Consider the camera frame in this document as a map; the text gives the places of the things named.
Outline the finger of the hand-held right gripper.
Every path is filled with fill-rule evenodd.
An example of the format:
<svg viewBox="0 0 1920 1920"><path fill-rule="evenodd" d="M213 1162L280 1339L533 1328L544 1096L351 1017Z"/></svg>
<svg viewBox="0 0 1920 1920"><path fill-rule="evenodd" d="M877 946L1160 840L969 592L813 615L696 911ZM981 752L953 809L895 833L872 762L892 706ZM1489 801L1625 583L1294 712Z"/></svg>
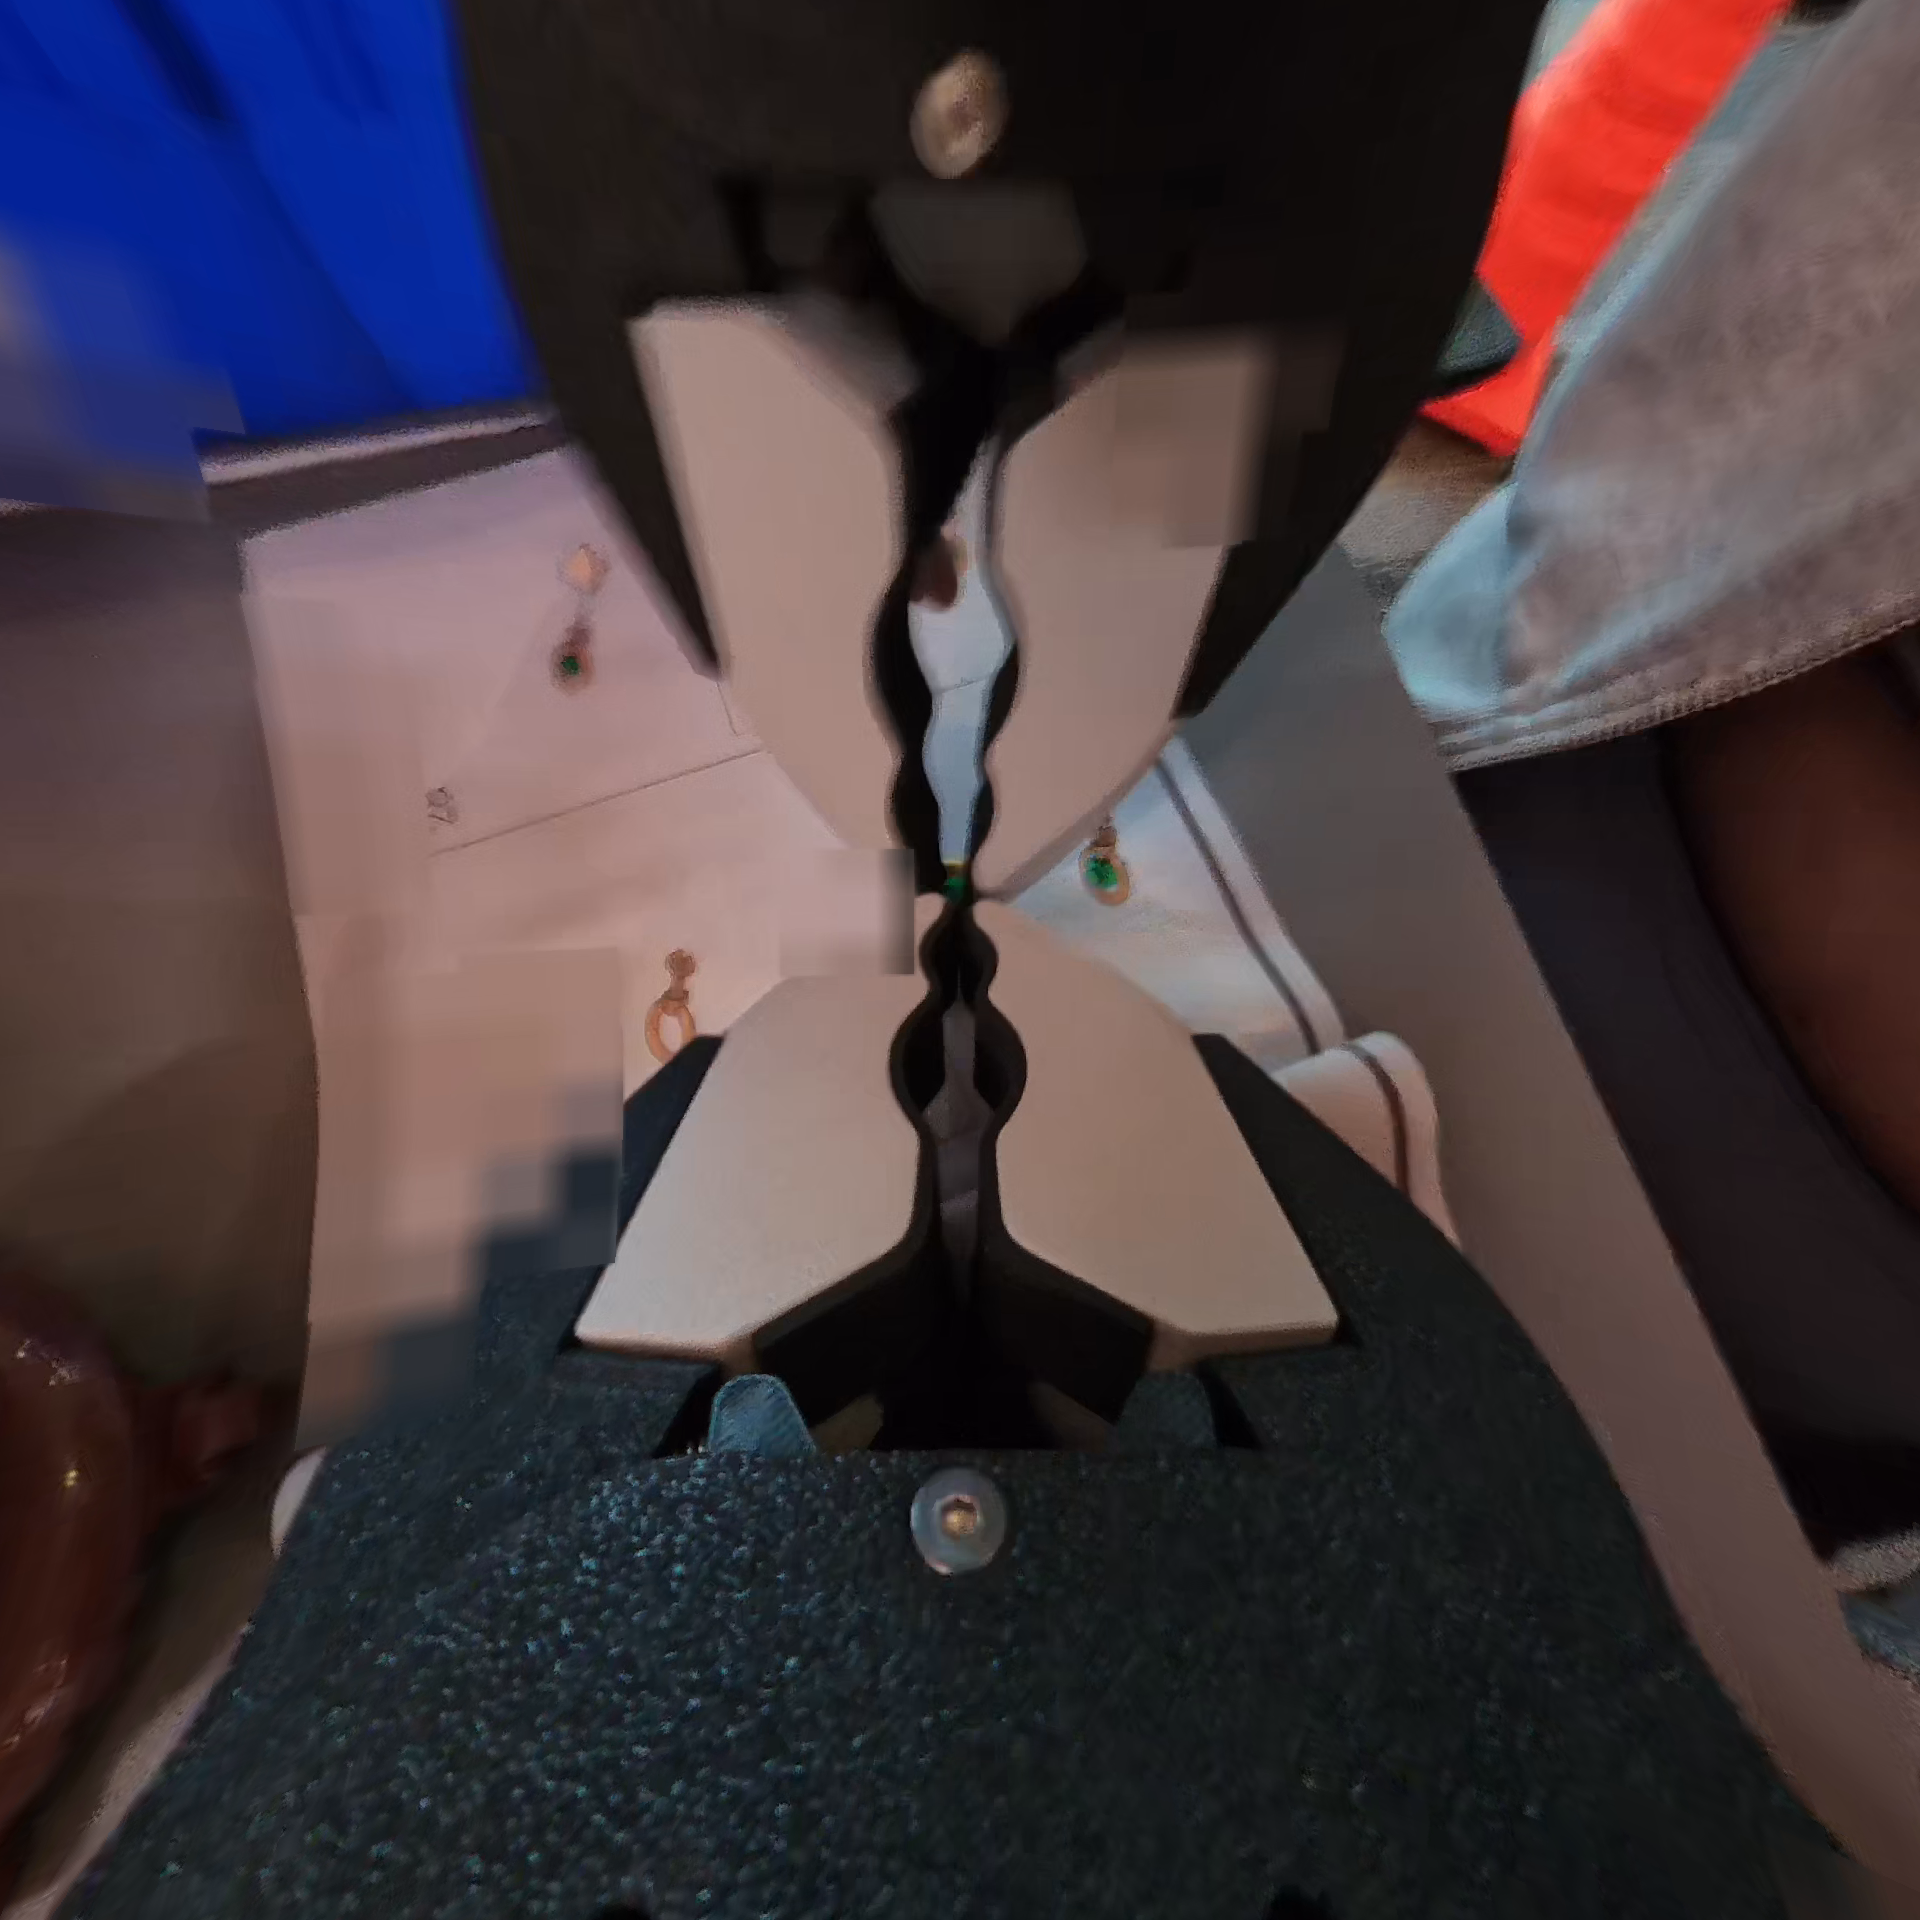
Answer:
<svg viewBox="0 0 1920 1920"><path fill-rule="evenodd" d="M1050 869L1166 746L1257 509L1276 362L1257 331L1119 339L998 457L988 559L1014 693L983 759L983 897Z"/></svg>
<svg viewBox="0 0 1920 1920"><path fill-rule="evenodd" d="M944 874L927 720L879 687L918 561L895 413L921 373L897 331L802 291L657 302L628 350L730 706L839 843Z"/></svg>

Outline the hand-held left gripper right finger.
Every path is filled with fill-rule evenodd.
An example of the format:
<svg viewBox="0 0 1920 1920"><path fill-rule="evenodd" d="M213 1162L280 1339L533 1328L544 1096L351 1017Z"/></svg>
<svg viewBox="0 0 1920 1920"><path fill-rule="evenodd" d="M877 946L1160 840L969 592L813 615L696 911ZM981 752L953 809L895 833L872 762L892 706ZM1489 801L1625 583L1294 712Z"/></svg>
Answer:
<svg viewBox="0 0 1920 1920"><path fill-rule="evenodd" d="M1016 1371L1104 1422L1205 1360L1329 1344L1336 1307L1184 1023L1008 903L960 970L989 1111L973 1299Z"/></svg>

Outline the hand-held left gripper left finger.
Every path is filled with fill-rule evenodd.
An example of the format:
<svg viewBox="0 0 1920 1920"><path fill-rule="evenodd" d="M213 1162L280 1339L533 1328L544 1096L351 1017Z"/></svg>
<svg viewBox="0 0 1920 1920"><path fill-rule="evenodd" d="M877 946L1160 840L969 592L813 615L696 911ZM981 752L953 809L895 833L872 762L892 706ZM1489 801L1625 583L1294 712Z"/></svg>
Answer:
<svg viewBox="0 0 1920 1920"><path fill-rule="evenodd" d="M905 971L788 976L687 1089L576 1344L623 1360L773 1376L808 1422L884 1405L950 1307L927 1105L944 1077L944 990L916 913Z"/></svg>

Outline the grey desk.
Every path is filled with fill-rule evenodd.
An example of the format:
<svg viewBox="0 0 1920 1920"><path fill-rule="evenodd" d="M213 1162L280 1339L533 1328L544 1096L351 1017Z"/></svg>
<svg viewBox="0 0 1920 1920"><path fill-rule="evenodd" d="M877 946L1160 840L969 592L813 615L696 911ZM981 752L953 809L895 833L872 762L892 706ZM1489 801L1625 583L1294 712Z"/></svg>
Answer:
<svg viewBox="0 0 1920 1920"><path fill-rule="evenodd" d="M1914 1730L1336 551L1173 742L1423 1070L1455 1238L1186 1026L1336 1333L1114 1422L1030 1382L973 1299L970 906L824 830L774 985L950 915L936 1343L836 1422L576 1344L687 1097L642 1089L740 1016L669 949L625 1091L618 952L452 952L398 872L298 915L241 553L544 451L5 519L5 1105L63 1202L5 1245L137 1379L282 1395L160 1533L16 1917L1788 1917L1782 1866L1909 1912Z"/></svg>

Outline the blue sheet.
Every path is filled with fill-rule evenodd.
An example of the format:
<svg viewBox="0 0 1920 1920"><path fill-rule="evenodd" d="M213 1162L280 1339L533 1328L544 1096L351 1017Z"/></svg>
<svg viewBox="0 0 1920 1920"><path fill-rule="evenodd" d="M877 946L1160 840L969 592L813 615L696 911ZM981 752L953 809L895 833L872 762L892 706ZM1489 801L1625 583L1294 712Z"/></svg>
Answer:
<svg viewBox="0 0 1920 1920"><path fill-rule="evenodd" d="M5 513L535 419L450 5L5 3Z"/></svg>

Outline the white instruction booklet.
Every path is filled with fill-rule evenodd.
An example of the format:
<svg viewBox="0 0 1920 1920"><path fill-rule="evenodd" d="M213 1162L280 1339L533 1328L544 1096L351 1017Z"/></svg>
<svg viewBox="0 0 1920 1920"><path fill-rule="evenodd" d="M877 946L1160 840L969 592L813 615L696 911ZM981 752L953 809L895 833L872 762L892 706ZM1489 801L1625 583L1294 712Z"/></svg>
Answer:
<svg viewBox="0 0 1920 1920"><path fill-rule="evenodd" d="M400 874L452 949L618 952L625 1091L655 1070L665 953L703 1033L776 982L788 863L826 850L744 712L682 656L630 545L566 451L294 519L244 546L298 915ZM1129 897L1068 854L1020 897L1065 946L1217 1033L1447 1235L1433 1091L1345 1026L1284 933L1198 762L1169 742L1114 803Z"/></svg>

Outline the person's dark garment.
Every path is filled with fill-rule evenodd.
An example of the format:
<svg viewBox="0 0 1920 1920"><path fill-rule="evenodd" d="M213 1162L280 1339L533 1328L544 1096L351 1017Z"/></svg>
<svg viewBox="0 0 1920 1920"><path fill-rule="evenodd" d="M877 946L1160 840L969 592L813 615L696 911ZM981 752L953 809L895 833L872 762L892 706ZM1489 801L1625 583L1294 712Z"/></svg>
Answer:
<svg viewBox="0 0 1920 1920"><path fill-rule="evenodd" d="M1914 1534L1914 633L1455 789L1813 1547Z"/></svg>

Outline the person in grey jacket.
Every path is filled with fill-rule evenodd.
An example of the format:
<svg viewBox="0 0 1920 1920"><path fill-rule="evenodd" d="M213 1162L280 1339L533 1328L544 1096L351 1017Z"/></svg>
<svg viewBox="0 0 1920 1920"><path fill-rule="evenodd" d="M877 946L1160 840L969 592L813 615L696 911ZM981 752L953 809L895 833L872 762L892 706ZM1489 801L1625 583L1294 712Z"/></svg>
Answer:
<svg viewBox="0 0 1920 1920"><path fill-rule="evenodd" d="M1914 5L1847 7L1409 577L1382 637L1454 778L1914 633L1914 82ZM1914 1688L1914 1534L1814 1555Z"/></svg>

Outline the orange cone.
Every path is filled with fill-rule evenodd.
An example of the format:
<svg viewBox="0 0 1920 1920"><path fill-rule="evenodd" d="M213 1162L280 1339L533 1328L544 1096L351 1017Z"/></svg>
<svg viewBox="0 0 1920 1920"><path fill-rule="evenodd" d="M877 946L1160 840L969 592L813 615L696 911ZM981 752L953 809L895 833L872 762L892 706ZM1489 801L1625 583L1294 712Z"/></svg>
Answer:
<svg viewBox="0 0 1920 1920"><path fill-rule="evenodd" d="M1558 329L1706 123L1788 3L1599 3L1514 109L1479 289L1517 334L1511 362L1426 419L1511 461Z"/></svg>

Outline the brown plastic pot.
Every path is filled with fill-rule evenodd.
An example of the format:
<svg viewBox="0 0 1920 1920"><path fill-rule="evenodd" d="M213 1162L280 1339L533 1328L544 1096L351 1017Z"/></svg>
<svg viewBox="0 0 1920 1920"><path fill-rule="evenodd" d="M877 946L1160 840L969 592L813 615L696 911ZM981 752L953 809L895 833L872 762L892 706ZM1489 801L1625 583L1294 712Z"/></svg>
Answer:
<svg viewBox="0 0 1920 1920"><path fill-rule="evenodd" d="M1 1279L5 1823L112 1690L160 1533L276 1426L237 1376L146 1384L58 1290Z"/></svg>

